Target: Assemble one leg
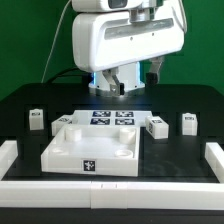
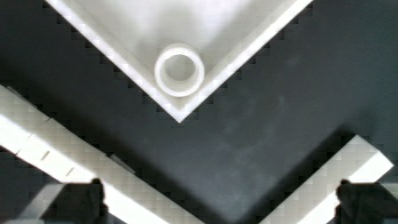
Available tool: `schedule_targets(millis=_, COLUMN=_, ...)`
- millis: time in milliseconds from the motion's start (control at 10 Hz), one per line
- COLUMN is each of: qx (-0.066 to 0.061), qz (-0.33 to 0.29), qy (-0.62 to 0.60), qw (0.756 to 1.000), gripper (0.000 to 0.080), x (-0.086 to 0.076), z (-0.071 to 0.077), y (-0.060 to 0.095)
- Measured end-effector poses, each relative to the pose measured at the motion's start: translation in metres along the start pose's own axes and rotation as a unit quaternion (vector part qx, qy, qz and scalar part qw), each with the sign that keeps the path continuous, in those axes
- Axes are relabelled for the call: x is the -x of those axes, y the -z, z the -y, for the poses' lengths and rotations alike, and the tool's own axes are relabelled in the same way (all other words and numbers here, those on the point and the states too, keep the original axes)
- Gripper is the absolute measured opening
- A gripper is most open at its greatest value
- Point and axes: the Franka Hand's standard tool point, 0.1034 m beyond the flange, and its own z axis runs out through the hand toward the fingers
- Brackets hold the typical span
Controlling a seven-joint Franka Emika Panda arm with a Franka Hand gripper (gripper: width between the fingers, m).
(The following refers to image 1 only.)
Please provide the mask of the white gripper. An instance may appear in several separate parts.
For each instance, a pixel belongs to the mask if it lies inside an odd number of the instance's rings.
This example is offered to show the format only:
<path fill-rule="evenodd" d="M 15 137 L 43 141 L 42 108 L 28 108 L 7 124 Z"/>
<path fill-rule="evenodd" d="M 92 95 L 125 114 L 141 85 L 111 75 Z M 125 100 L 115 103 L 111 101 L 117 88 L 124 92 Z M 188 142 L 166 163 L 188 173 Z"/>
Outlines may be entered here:
<path fill-rule="evenodd" d="M 182 9 L 180 4 L 163 4 L 153 20 L 139 23 L 129 21 L 128 11 L 78 14 L 72 26 L 75 64 L 86 72 L 102 71 L 111 95 L 120 96 L 124 84 L 115 67 L 151 58 L 146 83 L 158 84 L 163 55 L 180 51 L 184 44 Z"/>

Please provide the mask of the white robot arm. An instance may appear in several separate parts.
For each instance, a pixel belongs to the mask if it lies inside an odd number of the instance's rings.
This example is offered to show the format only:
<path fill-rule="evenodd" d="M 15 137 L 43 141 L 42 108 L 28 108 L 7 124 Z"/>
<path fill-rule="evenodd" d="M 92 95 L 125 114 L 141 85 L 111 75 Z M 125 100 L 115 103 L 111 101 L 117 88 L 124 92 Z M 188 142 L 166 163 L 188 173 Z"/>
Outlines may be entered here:
<path fill-rule="evenodd" d="M 182 0 L 72 0 L 77 67 L 93 75 L 90 92 L 122 96 L 140 92 L 139 63 L 151 61 L 156 83 L 163 57 L 184 44 L 187 22 Z"/>

